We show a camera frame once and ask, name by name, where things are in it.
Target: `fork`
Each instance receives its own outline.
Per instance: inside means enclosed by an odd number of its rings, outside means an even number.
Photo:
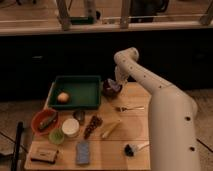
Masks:
[[[119,107],[119,106],[115,107],[115,110],[118,112],[124,112],[126,110],[135,110],[135,109],[144,109],[144,106],[136,106],[136,107],[131,107],[131,108]]]

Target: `white cup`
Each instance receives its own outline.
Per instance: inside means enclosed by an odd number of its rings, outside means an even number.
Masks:
[[[62,124],[62,131],[68,137],[75,137],[79,132],[79,123],[74,118],[65,120]]]

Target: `orange bowl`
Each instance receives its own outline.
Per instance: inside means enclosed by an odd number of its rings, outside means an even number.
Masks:
[[[42,111],[39,111],[38,113],[35,114],[35,116],[32,119],[32,122],[31,122],[31,128],[36,135],[49,134],[51,130],[53,130],[54,128],[59,126],[59,119],[58,119],[58,115],[57,115],[57,118],[55,119],[55,121],[52,122],[47,128],[45,128],[42,131],[40,131],[38,129],[39,124],[44,119],[52,116],[55,112],[57,112],[57,111],[52,109],[52,108],[48,108],[48,109],[44,109]]]

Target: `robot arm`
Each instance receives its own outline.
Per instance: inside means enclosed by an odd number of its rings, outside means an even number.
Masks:
[[[152,171],[200,171],[196,145],[195,101],[169,81],[136,61],[135,48],[119,51],[114,60],[116,81],[124,83],[131,75],[150,94],[148,119]]]

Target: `cabinet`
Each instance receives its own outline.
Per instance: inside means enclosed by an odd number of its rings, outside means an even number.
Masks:
[[[212,32],[187,29],[3,36],[0,99],[44,98],[57,75],[114,78],[113,55],[132,46],[140,52],[140,64],[180,88],[212,88]]]

